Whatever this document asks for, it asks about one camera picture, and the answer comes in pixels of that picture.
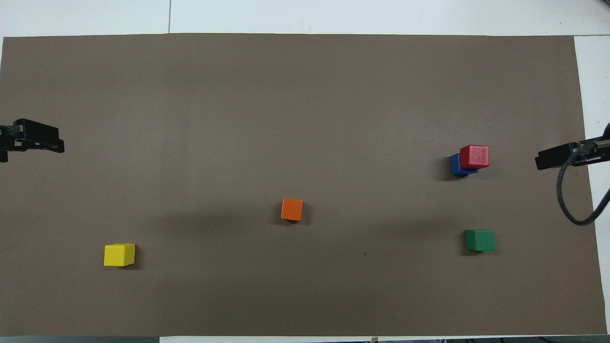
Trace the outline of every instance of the wooden block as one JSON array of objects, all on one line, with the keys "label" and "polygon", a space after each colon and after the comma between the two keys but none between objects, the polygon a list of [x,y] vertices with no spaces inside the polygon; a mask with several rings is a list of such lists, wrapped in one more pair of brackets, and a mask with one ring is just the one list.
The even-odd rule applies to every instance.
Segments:
[{"label": "wooden block", "polygon": [[465,169],[489,167],[489,146],[467,145],[459,150],[459,166]]},{"label": "wooden block", "polygon": [[124,267],[135,262],[135,244],[118,243],[104,247],[104,265]]},{"label": "wooden block", "polygon": [[473,251],[495,251],[495,233],[490,230],[466,230],[466,247]]},{"label": "wooden block", "polygon": [[301,220],[303,214],[303,201],[284,199],[282,202],[282,214],[280,218],[288,220]]},{"label": "wooden block", "polygon": [[479,171],[476,169],[466,169],[460,168],[459,166],[459,153],[452,155],[451,159],[451,174],[456,176],[466,176],[474,173],[478,173]]}]

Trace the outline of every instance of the brown paper mat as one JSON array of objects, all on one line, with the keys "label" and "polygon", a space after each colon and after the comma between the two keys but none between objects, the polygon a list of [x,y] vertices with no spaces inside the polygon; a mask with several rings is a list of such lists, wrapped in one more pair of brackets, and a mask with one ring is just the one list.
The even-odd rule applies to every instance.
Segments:
[{"label": "brown paper mat", "polygon": [[584,138],[572,37],[5,38],[0,78],[2,124],[66,144],[0,165],[0,335],[606,333],[594,227],[534,164]]}]

